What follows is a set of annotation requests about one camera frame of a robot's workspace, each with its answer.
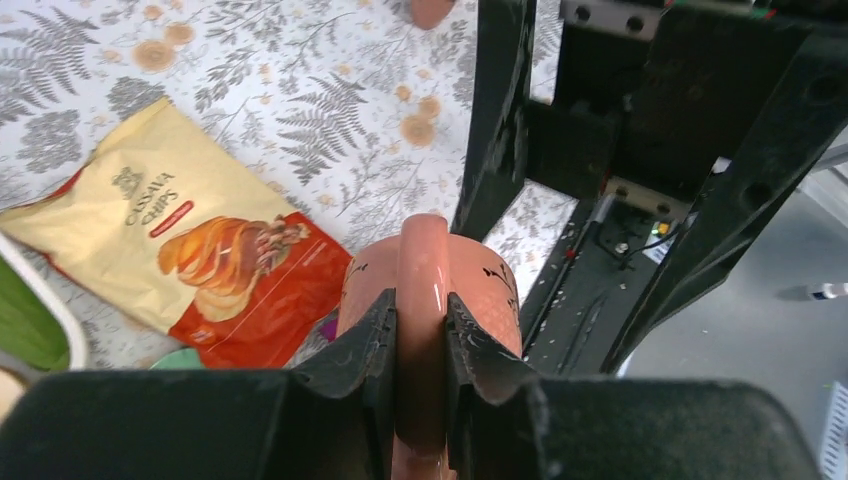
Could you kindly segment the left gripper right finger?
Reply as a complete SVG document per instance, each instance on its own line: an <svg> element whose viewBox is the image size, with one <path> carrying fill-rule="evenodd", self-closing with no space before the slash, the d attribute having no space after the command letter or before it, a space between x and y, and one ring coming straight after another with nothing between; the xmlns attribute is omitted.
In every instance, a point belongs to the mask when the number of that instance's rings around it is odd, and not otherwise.
<svg viewBox="0 0 848 480"><path fill-rule="evenodd" d="M550 398L532 367L448 295L449 464L459 479L548 479Z"/></svg>

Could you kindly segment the salmon pink mug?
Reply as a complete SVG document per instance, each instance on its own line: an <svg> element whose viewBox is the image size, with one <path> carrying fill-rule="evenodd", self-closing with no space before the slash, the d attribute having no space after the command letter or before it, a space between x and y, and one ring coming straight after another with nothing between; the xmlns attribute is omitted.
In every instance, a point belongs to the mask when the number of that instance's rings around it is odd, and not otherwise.
<svg viewBox="0 0 848 480"><path fill-rule="evenodd" d="M346 271L336 333L353 327L385 289L396 291L394 479L452 479L446 447L444 324L458 294L482 328L520 356L514 274L485 245L450 233L445 218L415 214L399 234L353 257Z"/></svg>

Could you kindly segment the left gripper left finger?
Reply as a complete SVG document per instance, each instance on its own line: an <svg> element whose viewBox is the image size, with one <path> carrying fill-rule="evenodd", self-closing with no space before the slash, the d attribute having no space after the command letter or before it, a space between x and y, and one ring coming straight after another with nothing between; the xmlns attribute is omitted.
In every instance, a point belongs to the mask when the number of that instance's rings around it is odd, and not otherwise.
<svg viewBox="0 0 848 480"><path fill-rule="evenodd" d="M295 479L388 479L394 436L395 290L292 371Z"/></svg>

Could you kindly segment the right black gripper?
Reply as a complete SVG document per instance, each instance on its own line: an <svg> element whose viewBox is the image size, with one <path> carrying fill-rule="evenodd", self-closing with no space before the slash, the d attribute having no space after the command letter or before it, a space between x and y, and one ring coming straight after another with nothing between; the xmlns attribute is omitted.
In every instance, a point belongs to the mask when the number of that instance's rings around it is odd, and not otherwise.
<svg viewBox="0 0 848 480"><path fill-rule="evenodd" d="M563 1L550 105L528 108L536 3L481 1L451 231L486 238L526 175L683 216L599 370L724 282L847 125L847 39L789 1Z"/></svg>

